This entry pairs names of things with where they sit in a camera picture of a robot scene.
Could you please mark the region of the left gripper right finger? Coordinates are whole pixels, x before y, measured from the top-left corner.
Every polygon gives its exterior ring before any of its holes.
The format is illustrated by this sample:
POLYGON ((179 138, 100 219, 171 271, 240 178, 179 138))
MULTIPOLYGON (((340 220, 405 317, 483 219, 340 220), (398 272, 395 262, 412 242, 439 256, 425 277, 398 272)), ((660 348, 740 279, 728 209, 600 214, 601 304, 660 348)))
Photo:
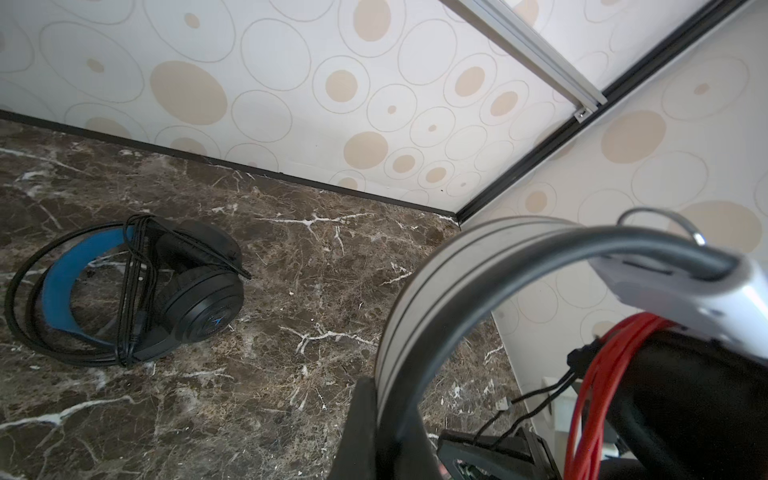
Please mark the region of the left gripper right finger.
POLYGON ((422 417, 415 404, 402 409, 395 433, 395 478, 399 480, 441 479, 438 461, 422 417))

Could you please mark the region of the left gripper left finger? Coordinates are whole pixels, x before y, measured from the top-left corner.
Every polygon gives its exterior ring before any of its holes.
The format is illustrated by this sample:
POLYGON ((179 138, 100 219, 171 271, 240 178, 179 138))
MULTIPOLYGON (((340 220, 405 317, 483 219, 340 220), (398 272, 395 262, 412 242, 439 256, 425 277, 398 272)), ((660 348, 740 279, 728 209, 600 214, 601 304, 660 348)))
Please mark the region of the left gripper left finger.
POLYGON ((343 434, 328 479, 376 479, 376 432, 375 382, 371 377, 363 377, 355 384, 343 434))

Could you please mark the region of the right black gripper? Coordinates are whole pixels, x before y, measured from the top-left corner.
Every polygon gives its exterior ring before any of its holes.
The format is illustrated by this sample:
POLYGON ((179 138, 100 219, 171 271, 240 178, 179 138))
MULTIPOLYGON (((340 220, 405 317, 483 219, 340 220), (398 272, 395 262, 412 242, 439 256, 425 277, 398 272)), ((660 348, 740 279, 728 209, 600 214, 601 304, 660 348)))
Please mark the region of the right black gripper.
POLYGON ((452 479, 560 479, 546 442, 531 431, 518 430, 497 447, 496 437, 473 440, 469 433, 445 430, 437 456, 452 479))

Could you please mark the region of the black blue headphones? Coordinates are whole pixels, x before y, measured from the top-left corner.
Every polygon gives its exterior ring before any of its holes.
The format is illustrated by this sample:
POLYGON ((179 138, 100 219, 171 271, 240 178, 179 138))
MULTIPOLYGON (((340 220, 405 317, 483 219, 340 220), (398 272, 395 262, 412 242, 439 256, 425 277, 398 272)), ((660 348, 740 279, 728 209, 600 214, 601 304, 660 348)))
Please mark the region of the black blue headphones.
POLYGON ((11 334, 36 353, 78 367, 130 368, 229 326, 250 277, 239 244, 222 229, 134 214, 67 233, 35 252, 11 279, 4 314, 11 334), (105 340, 78 324, 71 296, 81 273, 118 248, 128 256, 116 332, 105 340))

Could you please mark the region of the white black headphones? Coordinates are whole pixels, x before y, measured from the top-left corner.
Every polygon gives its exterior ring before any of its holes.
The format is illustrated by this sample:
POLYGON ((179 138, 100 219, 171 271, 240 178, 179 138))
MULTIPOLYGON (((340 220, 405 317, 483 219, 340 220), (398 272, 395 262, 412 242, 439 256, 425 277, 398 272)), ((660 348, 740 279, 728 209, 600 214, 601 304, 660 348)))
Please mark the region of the white black headphones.
POLYGON ((395 478, 402 409, 419 406, 476 324, 505 304, 505 341, 546 423, 560 479, 763 479, 767 277, 735 251, 624 223, 500 218, 411 276, 379 341, 376 478, 395 478))

